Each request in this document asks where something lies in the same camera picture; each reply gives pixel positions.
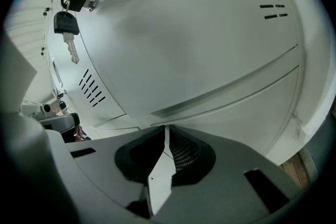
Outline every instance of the gray plastic surface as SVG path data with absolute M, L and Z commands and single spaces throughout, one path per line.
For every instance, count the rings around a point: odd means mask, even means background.
M 277 166 L 241 143 L 179 128 L 208 143 L 216 153 L 212 170 L 197 184 L 172 188 L 153 220 L 164 223 L 250 223 L 269 216 L 244 172 L 259 169 L 287 198 L 299 187 Z
M 55 116 L 39 121 L 43 126 L 49 130 L 54 130 L 59 133 L 64 133 L 75 127 L 74 117 L 71 114 L 63 116 Z
M 54 221 L 66 217 L 69 222 L 77 223 L 75 206 L 58 174 L 59 170 L 50 152 L 50 142 L 43 126 L 36 120 L 18 113 L 0 114 L 0 126 L 6 155 L 21 178 L 20 184 L 24 184 L 27 190 L 34 190 L 32 200 L 39 197 L 43 203 L 36 205 L 34 214 L 39 214 L 39 210 L 51 208 L 50 214 L 54 214 L 54 210 L 57 212 Z M 52 132 L 52 136 L 64 145 L 60 133 Z M 40 215 L 35 218 L 36 222 L 39 222 L 38 219 Z
M 96 186 L 91 178 L 83 173 L 81 167 L 77 165 L 75 159 L 70 155 L 62 137 L 55 135 L 57 133 L 55 131 L 47 132 L 58 173 L 72 197 L 81 223 L 148 223 L 147 220 L 116 204 L 104 191 Z M 79 150 L 82 147 L 90 147 L 91 143 L 87 142 L 94 141 L 71 143 L 70 145 L 67 144 L 67 146 L 69 145 L 70 148 Z M 113 186 L 114 180 L 110 182 L 110 187 L 113 188 Z M 121 190 L 130 191 L 127 190 L 127 185 L 121 187 Z
M 157 128 L 151 127 L 105 139 L 68 143 L 66 147 L 69 152 L 88 147 L 96 150 L 92 154 L 75 158 L 75 162 L 101 191 L 121 206 L 127 207 L 131 202 L 139 200 L 143 184 L 126 180 L 114 162 L 115 152 L 122 145 Z

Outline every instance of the lock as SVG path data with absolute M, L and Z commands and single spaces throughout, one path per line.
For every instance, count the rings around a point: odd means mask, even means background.
M 93 11 L 99 0 L 61 0 L 61 5 L 66 10 L 79 12 L 82 7 L 87 8 L 89 12 Z

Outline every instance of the key ring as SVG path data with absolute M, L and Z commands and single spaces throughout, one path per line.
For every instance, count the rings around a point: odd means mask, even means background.
M 67 0 L 66 3 L 67 3 L 67 9 L 65 10 L 64 16 L 69 12 L 70 0 Z

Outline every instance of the black rubber edge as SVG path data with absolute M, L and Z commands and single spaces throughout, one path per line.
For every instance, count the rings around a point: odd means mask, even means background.
M 114 162 L 126 179 L 146 185 L 163 150 L 164 125 L 118 148 Z
M 174 126 L 170 126 L 170 140 L 176 134 L 183 136 L 192 143 L 197 144 L 199 147 L 199 155 L 191 165 L 173 175 L 172 187 L 196 184 L 201 181 L 214 167 L 216 162 L 215 151 L 207 143 L 191 136 L 190 134 L 185 133 L 184 131 Z
M 77 113 L 71 113 L 71 116 L 73 117 L 73 120 L 75 122 L 75 126 L 78 126 L 80 124 L 79 116 Z

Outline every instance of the wooden floor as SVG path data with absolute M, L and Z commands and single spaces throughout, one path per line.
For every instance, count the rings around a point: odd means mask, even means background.
M 298 154 L 280 165 L 280 168 L 302 188 L 306 188 L 309 185 L 309 176 Z

